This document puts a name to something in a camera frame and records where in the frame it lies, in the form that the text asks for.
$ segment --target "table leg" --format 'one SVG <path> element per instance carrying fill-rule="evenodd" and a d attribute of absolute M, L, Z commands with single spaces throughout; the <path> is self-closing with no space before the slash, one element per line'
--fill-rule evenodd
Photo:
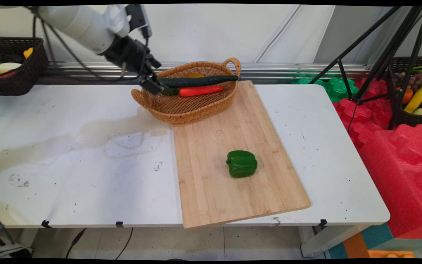
<path fill-rule="evenodd" d="M 368 225 L 332 225 L 325 227 L 317 235 L 306 242 L 302 241 L 303 244 L 300 246 L 302 256 L 317 257 L 324 251 L 331 249 L 368 227 Z"/>

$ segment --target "orange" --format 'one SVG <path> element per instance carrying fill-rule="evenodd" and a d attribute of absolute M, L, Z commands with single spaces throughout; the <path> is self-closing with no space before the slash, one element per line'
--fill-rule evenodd
<path fill-rule="evenodd" d="M 407 104 L 410 102 L 411 98 L 413 97 L 413 90 L 411 88 L 407 88 L 405 92 L 405 96 L 403 97 L 403 101 L 401 104 Z"/>

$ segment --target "wicker basket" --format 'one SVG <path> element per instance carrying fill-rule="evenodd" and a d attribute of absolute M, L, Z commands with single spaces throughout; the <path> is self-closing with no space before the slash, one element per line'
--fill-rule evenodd
<path fill-rule="evenodd" d="M 395 57 L 390 62 L 390 68 L 393 72 L 405 72 L 408 68 L 408 65 L 410 63 L 411 58 L 410 57 Z M 417 57 L 417 60 L 415 62 L 415 65 L 421 65 L 422 66 L 422 57 Z M 392 82 L 392 76 L 387 72 L 387 90 L 388 92 L 394 92 L 395 87 Z M 398 95 L 394 95 L 390 97 L 390 105 L 392 107 L 392 111 L 395 111 L 394 107 L 397 102 Z M 400 109 L 398 109 L 397 114 L 397 120 L 395 121 L 395 126 L 406 124 L 410 125 L 412 127 L 415 127 L 418 124 L 422 124 L 422 115 L 413 115 L 410 113 L 405 112 L 403 110 L 403 106 L 400 106 Z"/>
<path fill-rule="evenodd" d="M 25 95 L 48 66 L 43 40 L 35 38 L 32 54 L 20 67 L 0 74 L 0 95 Z M 20 54 L 34 46 L 32 37 L 0 37 L 0 54 Z"/>
<path fill-rule="evenodd" d="M 204 76 L 234 75 L 226 67 L 228 62 L 236 66 L 236 75 L 240 75 L 241 66 L 236 58 L 227 59 L 222 65 L 215 62 L 191 62 L 158 73 L 158 77 L 182 78 L 192 72 Z M 237 81 L 218 84 L 224 88 L 221 92 L 192 97 L 153 95 L 146 89 L 131 90 L 131 95 L 142 107 L 146 108 L 157 119 L 174 124 L 190 122 L 191 120 L 209 115 L 212 112 L 228 107 L 237 90 Z"/>

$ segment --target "red chili pepper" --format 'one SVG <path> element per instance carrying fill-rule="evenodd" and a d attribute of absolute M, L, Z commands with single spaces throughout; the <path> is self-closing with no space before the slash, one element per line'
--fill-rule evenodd
<path fill-rule="evenodd" d="M 221 86 L 201 86 L 201 87 L 187 87 L 187 88 L 180 88 L 179 95 L 182 97 L 189 97 L 195 95 L 207 95 L 212 94 L 213 92 L 222 91 L 223 88 Z"/>

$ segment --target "floor tile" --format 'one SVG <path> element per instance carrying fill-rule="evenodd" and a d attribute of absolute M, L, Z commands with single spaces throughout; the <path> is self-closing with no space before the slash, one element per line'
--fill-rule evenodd
<path fill-rule="evenodd" d="M 297 227 L 226 227 L 224 237 L 226 260 L 303 259 Z"/>
<path fill-rule="evenodd" d="M 41 228 L 32 244 L 33 257 L 64 258 L 73 239 L 83 228 Z M 88 228 L 72 248 L 70 259 L 93 259 L 102 232 L 111 228 Z"/>
<path fill-rule="evenodd" d="M 104 232 L 96 259 L 115 259 L 128 240 L 130 228 Z M 181 227 L 135 228 L 119 259 L 224 260 L 222 227 L 186 230 Z"/>

